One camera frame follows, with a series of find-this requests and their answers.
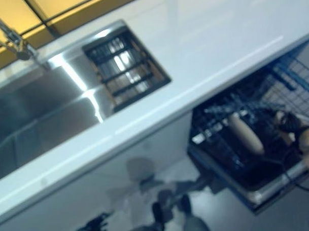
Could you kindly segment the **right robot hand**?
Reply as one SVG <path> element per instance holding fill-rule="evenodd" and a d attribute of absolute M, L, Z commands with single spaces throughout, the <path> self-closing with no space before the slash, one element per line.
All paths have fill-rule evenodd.
<path fill-rule="evenodd" d="M 278 111 L 276 113 L 276 123 L 278 131 L 283 135 L 293 134 L 294 137 L 299 137 L 302 129 L 302 121 L 291 112 Z"/>

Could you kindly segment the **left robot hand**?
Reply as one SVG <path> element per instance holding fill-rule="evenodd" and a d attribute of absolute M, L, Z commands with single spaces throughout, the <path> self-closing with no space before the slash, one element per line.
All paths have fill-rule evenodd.
<path fill-rule="evenodd" d="M 111 213 L 102 213 L 88 221 L 83 227 L 78 228 L 76 231 L 107 231 L 107 219 L 110 216 Z"/>

